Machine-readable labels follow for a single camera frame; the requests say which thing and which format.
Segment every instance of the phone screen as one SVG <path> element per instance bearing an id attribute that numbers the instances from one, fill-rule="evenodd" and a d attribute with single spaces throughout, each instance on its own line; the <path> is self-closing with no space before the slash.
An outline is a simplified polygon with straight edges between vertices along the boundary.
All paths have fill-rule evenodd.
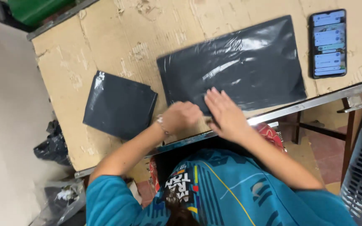
<path id="1" fill-rule="evenodd" d="M 315 76 L 347 72 L 345 10 L 313 15 L 313 69 Z"/>

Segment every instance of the white wall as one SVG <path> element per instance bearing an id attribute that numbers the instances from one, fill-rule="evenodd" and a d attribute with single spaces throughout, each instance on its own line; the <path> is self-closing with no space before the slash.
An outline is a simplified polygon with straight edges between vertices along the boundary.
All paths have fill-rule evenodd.
<path id="1" fill-rule="evenodd" d="M 70 172 L 33 154 L 47 136 L 52 107 L 32 48 L 25 33 L 0 24 L 0 226 L 29 225 L 43 183 Z"/>

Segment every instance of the dark hair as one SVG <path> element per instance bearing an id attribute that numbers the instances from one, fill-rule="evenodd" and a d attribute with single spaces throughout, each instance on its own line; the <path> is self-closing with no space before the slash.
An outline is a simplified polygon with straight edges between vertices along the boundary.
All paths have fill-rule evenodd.
<path id="1" fill-rule="evenodd" d="M 166 208 L 170 210 L 168 218 L 168 226 L 199 226 L 200 224 L 194 218 L 191 211 L 183 206 L 180 199 L 177 198 L 175 192 L 168 192 L 164 198 Z"/>

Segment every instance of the green object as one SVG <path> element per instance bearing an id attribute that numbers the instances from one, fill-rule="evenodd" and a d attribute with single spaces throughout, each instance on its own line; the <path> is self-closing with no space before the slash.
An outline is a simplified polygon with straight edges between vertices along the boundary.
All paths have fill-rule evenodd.
<path id="1" fill-rule="evenodd" d="M 37 27 L 40 22 L 74 0 L 8 0 L 12 15 L 18 21 Z"/>

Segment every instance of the woman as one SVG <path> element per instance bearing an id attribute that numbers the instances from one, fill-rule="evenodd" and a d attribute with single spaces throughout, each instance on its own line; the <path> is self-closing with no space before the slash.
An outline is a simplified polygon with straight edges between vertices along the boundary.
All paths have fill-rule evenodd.
<path id="1" fill-rule="evenodd" d="M 208 90 L 205 102 L 217 122 L 210 128 L 244 147 L 263 167 L 231 151 L 200 150 L 179 163 L 142 210 L 119 176 L 167 134 L 194 126 L 203 115 L 197 105 L 175 103 L 98 164 L 87 189 L 88 226 L 355 225 L 340 198 L 250 127 L 224 91 Z"/>

